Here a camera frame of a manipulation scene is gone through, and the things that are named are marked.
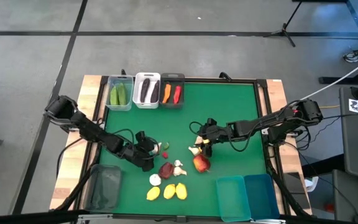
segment garlic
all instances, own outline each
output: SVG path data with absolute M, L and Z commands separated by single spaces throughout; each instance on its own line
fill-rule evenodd
M 187 175 L 187 172 L 184 171 L 183 169 L 181 169 L 180 167 L 175 167 L 173 169 L 173 175 L 174 176 L 179 176 L 180 174 Z
M 175 160 L 175 162 L 173 163 L 175 166 L 183 166 L 183 164 L 177 159 Z
M 149 178 L 150 184 L 153 186 L 158 186 L 161 184 L 161 177 L 158 174 L 153 174 Z
M 160 148 L 160 150 L 161 150 L 161 143 L 158 144 L 158 147 L 157 147 L 157 145 L 155 144 L 155 145 L 154 145 L 154 149 L 152 150 L 152 154 L 158 154 L 158 153 L 159 153 L 159 151 L 158 151 L 159 148 Z
M 197 136 L 196 142 L 194 144 L 201 144 L 201 143 L 203 143 L 203 140 L 204 140 L 203 137 Z
M 197 147 L 189 146 L 189 150 L 191 151 L 191 153 L 193 153 L 194 156 L 197 156 L 201 152 L 201 149 Z

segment apple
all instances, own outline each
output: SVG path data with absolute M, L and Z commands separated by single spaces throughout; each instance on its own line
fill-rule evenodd
M 198 154 L 193 159 L 194 166 L 198 172 L 205 172 L 211 167 L 211 163 L 205 156 Z

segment red pepper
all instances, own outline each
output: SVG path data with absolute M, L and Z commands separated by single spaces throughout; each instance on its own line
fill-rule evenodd
M 179 103 L 180 92 L 181 92 L 181 86 L 176 86 L 175 87 L 175 94 L 173 96 L 173 103 L 174 104 Z

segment green table surface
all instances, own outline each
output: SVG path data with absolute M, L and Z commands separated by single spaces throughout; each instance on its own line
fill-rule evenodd
M 135 104 L 130 111 L 109 111 L 106 131 L 129 128 L 134 133 L 145 131 L 146 135 L 158 142 L 169 142 L 168 159 L 157 156 L 154 168 L 149 172 L 118 159 L 108 151 L 101 153 L 100 164 L 115 165 L 122 169 L 122 185 L 117 207 L 113 213 L 144 215 L 194 215 L 218 217 L 218 199 L 216 179 L 232 175 L 265 174 L 264 154 L 260 133 L 250 139 L 244 152 L 236 152 L 228 143 L 215 144 L 210 158 L 209 172 L 199 173 L 193 165 L 193 155 L 188 150 L 195 142 L 196 135 L 190 132 L 189 123 L 205 123 L 213 118 L 219 126 L 227 122 L 242 119 L 256 119 L 257 105 L 252 85 L 186 83 L 185 104 L 182 109 L 173 110 L 159 106 L 155 110 L 139 109 Z M 237 148 L 244 147 L 245 142 L 237 142 Z M 157 174 L 165 162 L 173 163 L 179 159 L 187 175 L 171 176 L 159 186 L 160 196 L 154 201 L 146 200 L 147 192 L 152 188 L 149 177 Z M 183 183 L 188 196 L 180 200 L 176 196 L 167 200 L 163 191 L 168 184 Z

